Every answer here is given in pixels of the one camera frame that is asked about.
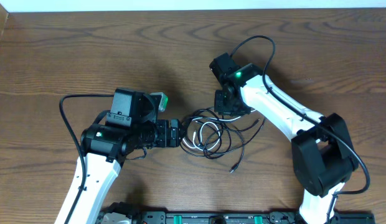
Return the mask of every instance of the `wire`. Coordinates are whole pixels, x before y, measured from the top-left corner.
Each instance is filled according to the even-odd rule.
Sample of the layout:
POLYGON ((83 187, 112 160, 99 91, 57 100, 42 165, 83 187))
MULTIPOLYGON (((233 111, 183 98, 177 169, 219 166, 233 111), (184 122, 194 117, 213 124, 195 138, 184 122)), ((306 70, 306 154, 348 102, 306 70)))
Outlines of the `wire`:
POLYGON ((264 36, 264 35, 256 35, 256 36, 253 36, 253 37, 250 37, 248 38, 247 40, 244 40, 242 43, 240 43, 239 45, 237 45, 237 47, 232 51, 232 53, 230 54, 230 57, 232 57, 232 55, 237 51, 237 49, 239 47, 241 47, 243 44, 245 44, 246 42, 248 42, 249 40, 252 40, 254 38, 262 38, 262 39, 266 39, 266 40, 269 40, 271 43, 272 43, 272 47, 273 47, 273 50, 272 50, 272 54, 270 56, 270 58, 268 59, 268 61, 266 62, 264 68, 263 68, 263 72, 262 72, 262 80, 263 80, 263 84, 266 88, 266 90, 273 96, 275 97, 281 104, 285 105, 288 109, 290 109, 291 111, 293 111, 294 113, 296 113, 298 116, 300 116, 302 119, 310 122, 311 124, 317 126, 319 129, 321 129, 322 131, 324 131, 326 134, 330 135, 331 137, 333 137, 334 139, 336 139, 337 141, 339 141, 340 143, 342 143, 346 148, 348 148, 348 150, 351 152, 351 154, 356 158, 356 160, 358 161, 359 165, 361 166, 362 170, 363 170, 363 173, 365 175, 365 179, 366 179, 366 183, 364 185, 364 187, 360 190, 353 190, 353 191, 338 191, 338 192, 334 192, 333 193, 333 197, 332 197, 332 200, 331 200, 331 203, 330 203, 330 206, 329 206, 329 210, 327 212, 327 224, 330 222, 330 213, 331 213, 331 210, 332 210, 332 207, 334 205, 334 202, 337 200, 338 198, 338 195, 341 195, 341 194, 347 194, 347 195, 354 195, 354 194, 361 194, 363 192, 365 192, 369 187, 370 187, 370 174, 369 174, 369 171, 367 170, 367 167, 366 165, 364 164, 364 162, 362 161, 362 159, 360 158, 360 156, 353 150, 353 148, 348 145, 344 140, 342 140, 334 131, 330 131, 327 127, 323 126, 321 123, 307 117, 307 115, 305 113, 302 113, 300 112, 299 110, 297 110, 296 108, 294 108, 293 106, 289 105, 287 102, 285 102, 282 98, 280 98, 273 90, 271 87, 268 86, 268 84, 266 83, 266 79, 265 79, 265 74, 266 74, 266 70, 268 69, 269 67, 269 64, 270 62, 272 61, 272 58, 273 56, 275 55, 275 52, 276 52, 276 44, 275 42, 267 37, 267 36, 264 36))
POLYGON ((96 119, 93 121, 93 124, 98 124, 109 112, 110 112, 110 110, 104 110, 104 111, 100 112, 100 114, 98 114, 96 119))
POLYGON ((146 147, 143 147, 143 156, 138 156, 132 159, 126 159, 126 160, 137 160, 137 159, 144 159, 148 155, 148 149, 146 147))
POLYGON ((195 121, 195 123, 200 124, 200 128, 198 131, 194 131, 192 140, 190 140, 187 137, 187 135, 182 139, 183 144, 181 144, 181 148, 182 148, 182 150, 184 150, 186 153, 188 153, 191 156, 205 157, 207 159, 218 159, 218 158, 220 158, 220 157, 222 157, 230 152, 236 151, 237 149, 242 149, 242 152, 241 152, 241 155, 240 155, 238 162, 235 165, 233 165, 232 168, 229 170, 229 172, 232 173, 238 168, 241 161, 243 160, 244 146, 247 145, 247 143, 253 139, 253 137, 251 137, 248 142, 245 142, 244 138, 242 136, 242 133, 244 131, 248 131, 251 128, 254 128, 254 126, 258 123, 259 119, 255 120, 255 122, 252 125, 250 125, 249 127, 245 128, 245 129, 242 129, 242 130, 232 129, 232 128, 228 127, 227 124, 232 123, 232 122, 240 119, 241 116, 238 116, 236 118, 230 118, 230 119, 225 119, 224 117, 219 118, 212 111, 212 109, 213 109, 213 107, 206 108, 206 109, 199 109, 199 110, 193 112, 190 116, 187 116, 186 118, 184 118, 182 120, 182 123, 185 124, 186 129, 188 129, 188 127, 192 121, 195 121), (213 117, 203 116, 202 113, 210 113, 213 117), (203 137, 202 137, 202 132, 203 132, 204 126, 210 128, 212 130, 212 133, 210 134, 210 136, 207 137, 206 140, 204 140, 205 143, 203 143, 204 141, 203 141, 203 137), (228 147, 226 148, 226 150, 220 151, 220 148, 222 145, 222 136, 224 133, 227 133, 227 136, 229 138, 229 144, 228 144, 228 147), (232 148, 232 138, 231 138, 230 133, 234 133, 239 137, 240 142, 241 142, 240 146, 232 148), (213 139, 211 141, 212 137, 215 134, 217 135, 217 138, 213 139), (196 135, 197 135, 197 138, 199 140, 198 144, 195 143, 196 135), (184 146, 186 146, 192 150, 200 150, 202 152, 202 155, 196 154, 194 152, 189 152, 187 149, 184 148, 184 146))
POLYGON ((73 129, 71 128, 71 125, 70 123, 68 122, 67 118, 66 118, 66 115, 64 113, 64 109, 63 109, 63 102, 65 99, 67 98, 76 98, 76 97, 113 97, 113 95, 99 95, 99 94, 80 94, 80 95, 67 95, 67 96, 64 96, 62 99, 60 99, 60 102, 59 102, 59 110, 60 110, 60 114, 62 115, 62 118, 63 118, 63 121, 64 121, 64 124, 66 125, 74 143, 75 143, 75 146, 77 147, 77 151, 78 151, 78 155, 80 157, 80 160, 81 160, 81 168, 82 168, 82 180, 81 180, 81 185, 79 186, 78 188, 78 192, 77 192, 77 196, 75 197, 74 199, 74 202, 70 208, 70 211, 68 212, 68 215, 67 215, 67 218, 65 220, 65 223, 67 224, 70 219, 71 219, 71 216, 73 215, 73 212, 74 212, 74 209, 75 209, 75 206, 77 205, 77 202, 82 194, 82 191, 84 190, 85 188, 85 181, 87 180, 87 167, 85 166, 85 161, 84 161, 84 158, 83 158, 83 151, 81 149, 81 146, 80 144, 78 143, 78 140, 77 140, 77 137, 75 136, 75 133, 73 131, 73 129))

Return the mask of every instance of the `wood grain surface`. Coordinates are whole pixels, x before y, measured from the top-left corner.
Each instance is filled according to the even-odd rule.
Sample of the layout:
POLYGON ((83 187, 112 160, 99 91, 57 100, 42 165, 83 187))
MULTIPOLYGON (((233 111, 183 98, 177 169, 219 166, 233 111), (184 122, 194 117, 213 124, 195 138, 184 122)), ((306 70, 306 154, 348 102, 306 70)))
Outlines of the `wood grain surface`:
MULTIPOLYGON (((303 105, 341 115, 370 170, 370 190, 341 196, 336 208, 373 212, 377 223, 386 223, 386 9, 11 14, 0 48, 0 223, 53 223, 57 217, 77 160, 59 114, 62 95, 113 93, 116 87, 163 91, 169 106, 160 118, 182 118, 213 105, 220 87, 208 68, 212 59, 258 34, 277 44, 271 79, 303 105)), ((268 42, 253 40, 236 59, 263 66, 270 52, 268 42)), ((72 99, 65 112, 79 136, 110 106, 110 99, 72 99)), ((236 126, 258 117, 246 116, 236 126)), ((125 164, 103 206, 299 207, 303 188, 293 173, 291 146, 271 123, 229 174, 239 156, 210 161, 180 148, 153 149, 146 159, 125 164)), ((344 188, 363 184, 359 169, 344 188)))

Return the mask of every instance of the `white wall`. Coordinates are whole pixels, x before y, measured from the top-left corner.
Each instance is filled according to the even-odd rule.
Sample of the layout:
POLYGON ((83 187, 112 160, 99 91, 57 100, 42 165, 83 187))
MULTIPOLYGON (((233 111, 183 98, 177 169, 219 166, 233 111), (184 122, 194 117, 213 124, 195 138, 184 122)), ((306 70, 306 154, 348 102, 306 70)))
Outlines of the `white wall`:
POLYGON ((386 0, 0 0, 8 12, 386 7, 386 0))

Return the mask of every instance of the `cable connector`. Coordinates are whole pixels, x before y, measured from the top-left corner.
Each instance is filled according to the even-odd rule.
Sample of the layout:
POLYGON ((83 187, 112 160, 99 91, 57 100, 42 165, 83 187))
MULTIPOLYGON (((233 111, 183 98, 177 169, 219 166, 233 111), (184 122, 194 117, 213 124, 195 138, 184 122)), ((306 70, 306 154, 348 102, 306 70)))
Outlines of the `cable connector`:
POLYGON ((232 166, 232 168, 230 168, 229 172, 232 173, 232 172, 235 172, 235 170, 238 168, 238 163, 236 163, 234 166, 232 166))

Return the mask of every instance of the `tangled cable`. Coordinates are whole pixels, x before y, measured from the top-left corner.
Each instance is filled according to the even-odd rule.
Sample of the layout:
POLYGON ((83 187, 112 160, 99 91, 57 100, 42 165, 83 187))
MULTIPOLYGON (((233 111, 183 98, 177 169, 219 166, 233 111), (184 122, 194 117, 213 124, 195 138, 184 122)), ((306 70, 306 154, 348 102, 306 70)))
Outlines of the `tangled cable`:
POLYGON ((205 157, 207 159, 218 159, 218 158, 220 158, 228 153, 231 153, 231 152, 236 151, 237 149, 241 148, 242 153, 240 155, 240 159, 229 170, 229 172, 232 173, 238 168, 241 161, 243 160, 244 146, 247 145, 260 132, 260 130, 262 129, 262 127, 265 123, 266 118, 263 118, 262 123, 261 123, 260 127, 258 128, 258 130, 255 132, 255 134, 248 141, 245 142, 244 138, 242 136, 242 133, 254 128, 255 125, 260 121, 260 119, 255 120, 252 125, 250 125, 249 127, 245 128, 245 129, 233 129, 233 128, 228 127, 227 124, 230 124, 234 121, 237 121, 238 119, 241 118, 240 116, 238 116, 236 118, 232 118, 232 119, 225 119, 224 116, 219 118, 212 111, 212 109, 213 109, 213 107, 206 108, 206 109, 199 109, 199 110, 193 112, 190 116, 187 116, 186 118, 184 118, 182 120, 182 124, 185 125, 186 128, 188 128, 192 122, 195 122, 195 123, 198 123, 201 125, 198 132, 196 132, 196 131, 193 132, 193 137, 191 140, 189 139, 189 137, 187 137, 187 134, 186 134, 186 137, 183 138, 182 142, 191 151, 193 151, 193 150, 201 151, 202 155, 201 154, 195 154, 193 152, 188 151, 188 149, 184 148, 182 146, 182 144, 181 144, 181 148, 191 156, 205 157), (210 113, 213 117, 203 116, 202 113, 210 113), (209 128, 212 131, 212 133, 207 137, 207 139, 205 141, 202 137, 202 132, 203 132, 204 127, 209 128), (220 148, 222 146, 222 136, 224 135, 224 133, 227 133, 227 136, 229 139, 229 144, 228 144, 228 147, 226 148, 226 150, 220 151, 220 148), (239 137, 239 139, 241 141, 241 145, 232 148, 232 137, 231 137, 230 133, 234 133, 239 137), (214 136, 214 135, 217 135, 217 139, 210 141, 212 136, 214 136))

